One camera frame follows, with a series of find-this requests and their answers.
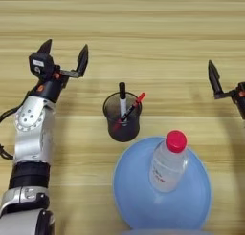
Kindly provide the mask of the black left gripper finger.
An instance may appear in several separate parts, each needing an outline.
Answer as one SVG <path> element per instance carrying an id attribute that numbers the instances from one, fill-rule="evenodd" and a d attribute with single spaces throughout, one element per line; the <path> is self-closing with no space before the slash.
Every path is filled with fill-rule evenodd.
<path id="1" fill-rule="evenodd" d="M 51 47 L 52 47 L 52 40 L 48 39 L 47 41 L 45 41 L 39 48 L 38 52 L 39 53 L 45 53 L 45 54 L 49 54 L 51 51 Z"/>
<path id="2" fill-rule="evenodd" d="M 78 66 L 76 68 L 77 77 L 82 77 L 88 64 L 88 45 L 85 45 L 78 56 Z"/>

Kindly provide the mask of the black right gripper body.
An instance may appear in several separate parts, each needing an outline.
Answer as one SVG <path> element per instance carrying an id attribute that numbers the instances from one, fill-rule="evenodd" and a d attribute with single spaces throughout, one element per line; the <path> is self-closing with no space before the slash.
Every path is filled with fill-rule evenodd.
<path id="1" fill-rule="evenodd" d="M 241 114 L 241 117 L 245 119 L 245 82 L 240 82 L 237 84 L 233 100 L 239 113 Z"/>

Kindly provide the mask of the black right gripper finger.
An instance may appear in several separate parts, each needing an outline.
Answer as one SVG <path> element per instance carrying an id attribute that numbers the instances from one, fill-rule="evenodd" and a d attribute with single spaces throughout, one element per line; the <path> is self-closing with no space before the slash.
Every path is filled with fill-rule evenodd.
<path id="1" fill-rule="evenodd" d="M 223 91 L 222 86 L 219 82 L 219 73 L 211 60 L 208 63 L 208 76 L 210 84 L 212 86 L 213 96 L 215 99 L 232 97 L 234 95 L 234 90 L 231 90 L 229 92 Z"/>

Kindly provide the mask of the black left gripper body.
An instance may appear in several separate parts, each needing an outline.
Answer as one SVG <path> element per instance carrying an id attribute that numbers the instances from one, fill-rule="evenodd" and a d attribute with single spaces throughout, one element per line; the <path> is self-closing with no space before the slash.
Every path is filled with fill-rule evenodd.
<path id="1" fill-rule="evenodd" d="M 37 85 L 31 90 L 30 95 L 39 96 L 56 103 L 70 77 L 78 78 L 78 72 L 63 70 L 54 72 L 50 79 L 39 80 Z"/>

